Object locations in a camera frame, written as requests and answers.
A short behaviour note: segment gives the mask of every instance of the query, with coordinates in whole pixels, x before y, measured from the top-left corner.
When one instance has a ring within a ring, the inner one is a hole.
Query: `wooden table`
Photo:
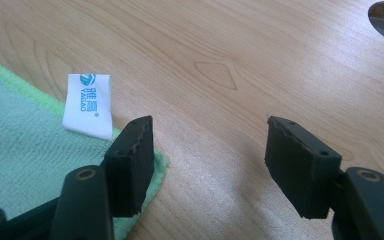
[[[171,160],[129,239],[332,239],[264,163],[268,116],[384,173],[384,37],[373,0],[0,0],[0,64],[65,101],[112,76],[114,124],[154,117]]]

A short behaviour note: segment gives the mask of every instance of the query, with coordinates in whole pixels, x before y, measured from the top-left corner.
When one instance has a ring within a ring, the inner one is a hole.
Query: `black bracket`
[[[70,172],[59,198],[7,221],[0,240],[112,240],[112,217],[141,212],[154,172],[152,117],[127,124],[100,166]]]
[[[352,167],[340,170],[341,155],[299,124],[270,117],[265,161],[301,217],[334,212],[335,239],[384,239],[384,175]]]

